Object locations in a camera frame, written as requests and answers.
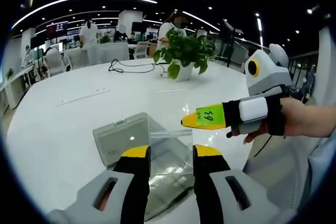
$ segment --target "green label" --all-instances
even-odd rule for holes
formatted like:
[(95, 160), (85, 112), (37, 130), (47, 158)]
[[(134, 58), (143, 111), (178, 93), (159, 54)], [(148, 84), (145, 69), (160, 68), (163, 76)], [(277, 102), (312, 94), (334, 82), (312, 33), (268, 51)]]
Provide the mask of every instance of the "green label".
[(225, 125), (224, 110), (221, 103), (198, 108), (196, 114), (198, 126)]

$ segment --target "white round table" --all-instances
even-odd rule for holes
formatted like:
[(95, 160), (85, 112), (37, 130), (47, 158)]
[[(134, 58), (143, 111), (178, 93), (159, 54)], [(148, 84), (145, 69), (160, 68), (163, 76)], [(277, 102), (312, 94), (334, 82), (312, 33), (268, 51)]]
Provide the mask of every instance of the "white round table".
[[(70, 206), (76, 201), (77, 191), (106, 169), (92, 130), (146, 112), (151, 91), (186, 89), (191, 112), (195, 107), (248, 96), (245, 75), (215, 62), (209, 62), (204, 74), (198, 76), (193, 70), (192, 78), (180, 83), (162, 77), (159, 67), (142, 74), (108, 72), (108, 67), (81, 68), (37, 83), (14, 114), (6, 141), (9, 158), (19, 181), (43, 213)], [(152, 67), (122, 68), (146, 71)], [(243, 145), (244, 136), (227, 139), (228, 131), (193, 129), (193, 143), (218, 149), (231, 168), (243, 169), (252, 145)], [(193, 195), (149, 223), (198, 220)]]

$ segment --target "white flower pot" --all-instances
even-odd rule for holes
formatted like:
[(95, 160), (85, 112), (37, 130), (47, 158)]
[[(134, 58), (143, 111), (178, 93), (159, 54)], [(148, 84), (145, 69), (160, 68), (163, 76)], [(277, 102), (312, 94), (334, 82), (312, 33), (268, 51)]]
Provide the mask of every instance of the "white flower pot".
[(191, 77), (191, 73), (193, 72), (193, 68), (194, 68), (194, 63), (191, 62), (188, 66), (186, 66), (185, 68), (182, 67), (181, 62), (179, 60), (177, 60), (175, 62), (175, 64), (180, 66), (180, 71), (178, 73), (177, 78), (175, 79), (175, 81), (187, 81), (190, 79)]

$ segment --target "human hand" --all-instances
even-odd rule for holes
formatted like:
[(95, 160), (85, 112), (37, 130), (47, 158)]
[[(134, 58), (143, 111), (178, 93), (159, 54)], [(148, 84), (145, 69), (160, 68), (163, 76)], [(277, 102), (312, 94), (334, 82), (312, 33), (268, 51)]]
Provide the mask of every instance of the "human hand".
[[(285, 136), (302, 135), (307, 129), (307, 107), (300, 101), (293, 98), (283, 98), (280, 100), (282, 105), (281, 112), (286, 118)], [(257, 136), (268, 133), (268, 126), (265, 121), (261, 123), (260, 128), (249, 133), (244, 139), (244, 144), (252, 142)], [(240, 132), (229, 132), (226, 134), (228, 138), (238, 136)]]

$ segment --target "black cable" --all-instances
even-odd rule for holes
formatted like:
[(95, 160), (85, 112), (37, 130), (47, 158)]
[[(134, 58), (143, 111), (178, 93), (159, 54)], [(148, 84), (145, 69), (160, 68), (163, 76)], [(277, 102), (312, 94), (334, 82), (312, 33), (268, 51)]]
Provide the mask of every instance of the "black cable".
[(253, 157), (256, 157), (266, 146), (266, 144), (270, 141), (270, 139), (273, 137), (273, 135), (269, 136), (268, 140), (266, 141), (266, 143), (263, 145), (263, 147), (257, 152), (256, 155), (254, 155)]
[[(143, 72), (124, 71), (122, 68), (115, 68), (114, 67), (114, 65), (117, 64), (117, 63), (119, 63), (120, 65), (125, 66), (125, 67), (141, 67), (141, 66), (149, 66), (149, 65), (151, 65), (153, 68), (150, 69), (150, 70), (148, 70), (148, 71), (143, 71)], [(155, 66), (160, 66), (163, 69), (163, 72), (164, 73), (166, 72), (165, 69), (164, 69), (164, 67), (161, 64), (149, 63), (149, 64), (132, 65), (132, 66), (130, 66), (130, 65), (125, 65), (125, 64), (121, 63), (118, 59), (113, 59), (111, 61), (111, 65), (110, 65), (110, 67), (109, 67), (108, 70), (109, 71), (115, 71), (117, 73), (149, 73), (149, 72), (151, 72), (151, 71), (153, 71), (155, 69)]]

